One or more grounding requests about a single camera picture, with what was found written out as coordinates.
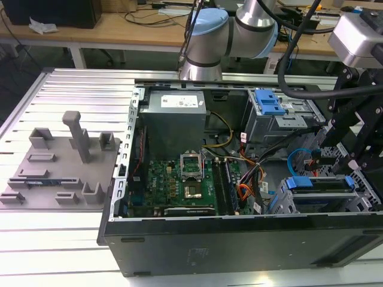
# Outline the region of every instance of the blue tab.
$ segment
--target blue tab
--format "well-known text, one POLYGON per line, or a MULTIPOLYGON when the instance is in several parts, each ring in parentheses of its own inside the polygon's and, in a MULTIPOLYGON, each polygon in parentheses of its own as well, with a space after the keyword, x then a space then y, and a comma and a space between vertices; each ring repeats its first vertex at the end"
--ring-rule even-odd
POLYGON ((312 182, 308 176, 293 176, 286 179, 288 189, 296 187, 312 187, 312 182))
POLYGON ((352 177, 350 177, 350 175, 346 175, 346 176, 345 176, 345 180, 346 180, 346 182, 347 182, 347 184, 348 184, 349 187, 351 187, 352 189, 355 188, 355 182, 354 182, 354 180, 352 179, 352 177))
POLYGON ((279 105, 272 90, 255 90, 257 102, 263 115, 284 115, 286 111, 279 105))

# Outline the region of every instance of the black box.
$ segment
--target black box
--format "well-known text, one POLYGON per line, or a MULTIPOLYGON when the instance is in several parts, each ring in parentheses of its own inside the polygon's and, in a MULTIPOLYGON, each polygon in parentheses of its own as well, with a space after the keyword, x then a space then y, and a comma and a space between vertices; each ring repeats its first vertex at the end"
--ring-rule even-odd
POLYGON ((29 18, 45 24, 94 28, 100 19, 101 0, 3 0, 14 25, 28 25, 29 18))

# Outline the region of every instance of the floor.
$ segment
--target floor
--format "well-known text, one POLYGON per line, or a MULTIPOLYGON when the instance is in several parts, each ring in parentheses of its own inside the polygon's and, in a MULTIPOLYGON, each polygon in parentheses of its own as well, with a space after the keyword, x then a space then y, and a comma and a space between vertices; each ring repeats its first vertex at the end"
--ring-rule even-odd
MULTIPOLYGON (((26 47, 42 67, 74 68, 71 55, 62 48, 26 47)), ((19 57, 11 59, 3 55, 0 60, 0 124, 5 121, 19 100, 26 93, 39 74, 39 68, 30 60, 22 47, 17 47, 19 57)), ((107 57, 97 49, 84 49, 84 57, 89 69, 134 69, 174 71, 177 54, 164 52, 126 51, 126 63, 120 63, 118 51, 111 50, 114 66, 107 66, 107 57)), ((241 59, 229 69, 229 58, 222 61, 223 72, 262 74, 266 59, 241 59)), ((294 60, 287 74, 326 76, 328 62, 294 60)))

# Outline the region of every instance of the slotted aluminum surface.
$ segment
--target slotted aluminum surface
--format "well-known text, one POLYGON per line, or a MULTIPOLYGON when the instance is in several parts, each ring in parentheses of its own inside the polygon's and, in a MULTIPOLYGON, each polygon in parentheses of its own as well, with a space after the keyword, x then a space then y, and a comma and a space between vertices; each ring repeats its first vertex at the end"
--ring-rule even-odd
MULTIPOLYGON (((69 135, 60 123, 67 109, 82 113, 81 123, 89 129, 90 136, 97 136, 102 129, 122 133, 134 79, 176 80, 177 75, 174 72, 71 69, 40 75, 0 129, 1 178, 7 179, 21 162, 30 146, 28 136, 35 123, 40 127, 49 126, 55 136, 69 135)), ((273 75, 226 74, 224 79, 277 83, 273 75)), ((335 80, 288 78, 289 83, 317 84, 322 89, 332 89, 335 80)), ((105 287, 111 283, 131 287, 383 286, 383 247, 344 268, 126 279, 108 247, 95 242, 100 220, 101 213, 0 212, 0 286, 105 287)))

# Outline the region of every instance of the motherboard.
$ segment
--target motherboard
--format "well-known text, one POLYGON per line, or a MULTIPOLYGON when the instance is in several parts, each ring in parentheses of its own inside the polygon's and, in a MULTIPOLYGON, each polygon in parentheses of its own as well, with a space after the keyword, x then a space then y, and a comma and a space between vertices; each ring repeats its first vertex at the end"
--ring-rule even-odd
POLYGON ((237 161, 151 160, 144 190, 128 192, 128 216, 172 216, 171 212, 187 216, 191 210, 212 216, 240 214, 236 193, 240 178, 237 161), (201 178, 185 177, 199 172, 201 178))

